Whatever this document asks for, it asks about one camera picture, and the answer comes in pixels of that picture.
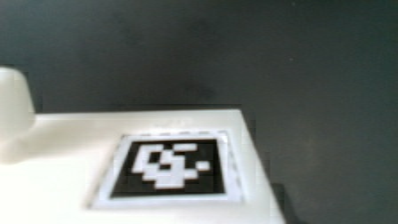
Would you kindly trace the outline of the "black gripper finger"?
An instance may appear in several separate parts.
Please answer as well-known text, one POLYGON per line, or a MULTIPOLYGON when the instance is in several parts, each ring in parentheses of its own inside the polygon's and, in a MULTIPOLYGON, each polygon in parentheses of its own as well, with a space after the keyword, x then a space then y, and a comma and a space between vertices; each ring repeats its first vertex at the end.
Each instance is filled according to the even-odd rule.
POLYGON ((274 195, 276 195, 278 205, 279 205, 279 209, 283 212, 286 224, 306 224, 306 222, 299 218, 288 190, 281 183, 272 184, 272 191, 274 191, 274 195))

